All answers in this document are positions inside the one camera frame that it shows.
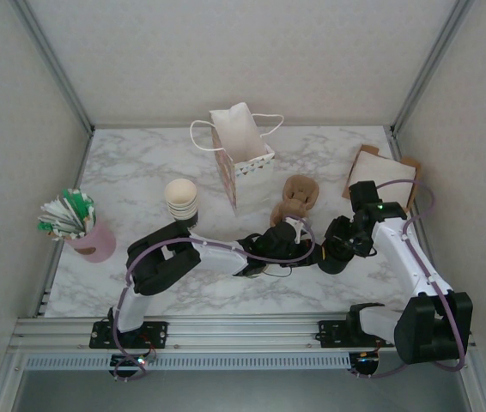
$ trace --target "pink cup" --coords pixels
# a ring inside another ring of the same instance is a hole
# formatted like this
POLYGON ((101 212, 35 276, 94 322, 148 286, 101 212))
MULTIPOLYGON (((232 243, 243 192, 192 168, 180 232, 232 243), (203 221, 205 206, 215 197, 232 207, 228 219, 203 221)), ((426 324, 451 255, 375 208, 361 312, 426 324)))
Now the pink cup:
POLYGON ((98 218, 94 228, 84 238, 66 240, 65 243, 93 264, 107 260, 115 252, 117 244, 112 231, 98 218))

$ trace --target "metal bracket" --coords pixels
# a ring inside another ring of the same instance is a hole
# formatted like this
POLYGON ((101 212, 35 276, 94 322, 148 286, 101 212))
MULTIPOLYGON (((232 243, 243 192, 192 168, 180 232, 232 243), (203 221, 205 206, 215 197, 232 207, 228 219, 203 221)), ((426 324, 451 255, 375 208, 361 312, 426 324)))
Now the metal bracket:
POLYGON ((318 327, 315 339, 321 342, 321 348, 393 348, 377 336, 351 334, 345 320, 320 320, 318 327))
MULTIPOLYGON (((119 340, 125 349, 164 349, 167 327, 167 322, 144 322, 139 330, 119 335, 119 340)), ((94 323, 88 346, 91 349, 117 348, 108 319, 94 323)))

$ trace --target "marble surface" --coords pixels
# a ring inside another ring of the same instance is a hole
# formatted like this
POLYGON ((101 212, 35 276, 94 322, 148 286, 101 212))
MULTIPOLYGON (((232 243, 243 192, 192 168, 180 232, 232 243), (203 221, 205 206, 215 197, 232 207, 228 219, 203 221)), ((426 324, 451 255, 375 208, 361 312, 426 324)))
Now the marble surface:
MULTIPOLYGON (((197 129, 210 143, 210 129, 197 129)), ((220 240, 241 239, 268 228, 271 209, 281 200, 283 184, 300 173, 319 183, 319 199, 310 214, 319 241, 331 220, 352 216, 343 191, 351 163, 362 143, 390 156, 385 132, 368 127, 282 127, 268 136, 276 151, 272 197, 267 209, 234 217, 216 170, 214 155, 195 148, 187 128, 97 130, 82 189, 96 201, 97 213, 117 237, 117 250, 101 264, 87 263, 65 246, 46 317, 102 317, 124 286, 126 249, 134 241, 172 221, 163 189, 172 179, 187 178, 198 187, 199 223, 195 233, 220 240)), ((270 268, 285 274, 287 269, 270 268)), ((402 291, 385 258, 355 257, 346 270, 327 275, 317 266, 297 268, 284 279, 226 276, 221 270, 193 270, 152 299, 148 315, 206 315, 345 312, 362 302, 403 308, 402 291)))

